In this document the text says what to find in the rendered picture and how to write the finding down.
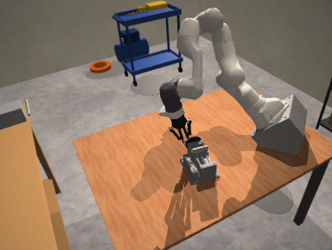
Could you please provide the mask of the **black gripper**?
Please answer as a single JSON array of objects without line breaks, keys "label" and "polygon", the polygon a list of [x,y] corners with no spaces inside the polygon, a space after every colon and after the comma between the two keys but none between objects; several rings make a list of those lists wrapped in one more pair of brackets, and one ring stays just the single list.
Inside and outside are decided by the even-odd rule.
[{"label": "black gripper", "polygon": [[[168,128],[169,131],[172,132],[179,141],[182,140],[182,142],[186,146],[186,142],[185,142],[185,140],[183,138],[181,128],[182,129],[184,128],[183,131],[185,133],[186,139],[188,140],[189,136],[191,135],[191,120],[190,119],[186,119],[185,116],[184,116],[184,114],[180,118],[170,119],[170,120],[172,122],[172,126]],[[184,120],[184,122],[183,122],[183,120]],[[185,128],[186,123],[187,123],[187,130]],[[174,131],[173,128],[176,128],[178,130],[180,136]]]}]

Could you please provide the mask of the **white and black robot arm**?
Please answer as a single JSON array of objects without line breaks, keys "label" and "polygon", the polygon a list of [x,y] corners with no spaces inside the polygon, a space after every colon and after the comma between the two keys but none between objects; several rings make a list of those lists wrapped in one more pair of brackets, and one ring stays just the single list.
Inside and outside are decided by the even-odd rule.
[{"label": "white and black robot arm", "polygon": [[164,106],[159,111],[159,116],[180,118],[185,113],[180,99],[197,100],[202,96],[203,54],[198,46],[198,40],[200,35],[211,33],[215,59],[221,69],[216,75],[216,83],[243,107],[256,128],[262,129],[273,124],[289,106],[289,102],[266,99],[263,95],[259,97],[244,82],[246,74],[237,60],[231,32],[223,20],[220,11],[211,8],[195,18],[187,18],[182,22],[178,32],[177,49],[179,53],[193,61],[192,79],[172,79],[163,83],[159,92]]}]

